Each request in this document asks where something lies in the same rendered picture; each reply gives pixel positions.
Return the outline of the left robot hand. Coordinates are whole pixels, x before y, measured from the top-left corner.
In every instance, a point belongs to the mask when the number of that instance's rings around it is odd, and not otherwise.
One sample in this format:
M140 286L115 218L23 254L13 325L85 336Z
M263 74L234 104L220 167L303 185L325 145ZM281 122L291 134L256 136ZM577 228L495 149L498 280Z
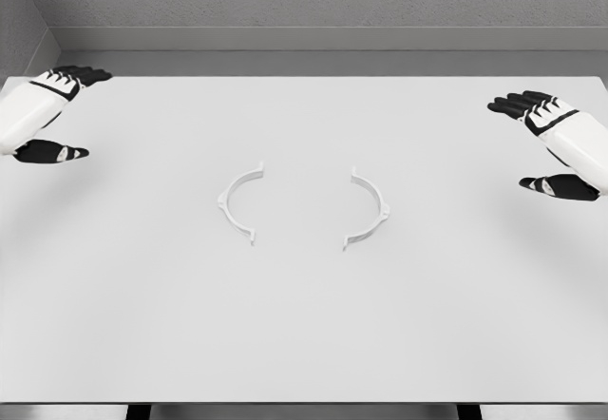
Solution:
M108 81L102 68L61 66L29 78L0 100L0 156L35 164L56 164L85 158L83 147L42 140L37 133L52 124L80 91Z

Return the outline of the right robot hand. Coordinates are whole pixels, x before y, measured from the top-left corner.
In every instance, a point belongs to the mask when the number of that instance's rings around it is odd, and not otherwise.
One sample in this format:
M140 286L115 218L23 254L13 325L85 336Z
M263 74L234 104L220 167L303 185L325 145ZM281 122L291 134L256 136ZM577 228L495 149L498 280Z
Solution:
M563 99L526 90L496 97L487 104L495 113L523 123L563 165L568 174L522 178L519 186L546 196L595 201L608 196L608 127Z

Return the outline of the white pipe clamp half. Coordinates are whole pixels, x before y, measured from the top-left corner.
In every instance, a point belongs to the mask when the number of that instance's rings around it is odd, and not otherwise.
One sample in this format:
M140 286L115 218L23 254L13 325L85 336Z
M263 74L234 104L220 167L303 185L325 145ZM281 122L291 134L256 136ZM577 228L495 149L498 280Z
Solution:
M246 183L251 181L261 180L265 175L265 163L260 161L258 165L250 170L242 172L235 176L229 184L219 193L217 199L218 209L222 212L228 224L238 234L245 237L251 246L254 246L257 239L257 230L247 224L244 224L238 215L233 212L234 196L238 190Z
M346 235L343 238L343 252L345 252L350 245L371 237L381 226L381 224L390 217L390 206L384 200L381 190L372 181L359 175L355 166L351 169L351 183L354 183L369 192L374 199L377 208L377 216L364 230L358 233Z

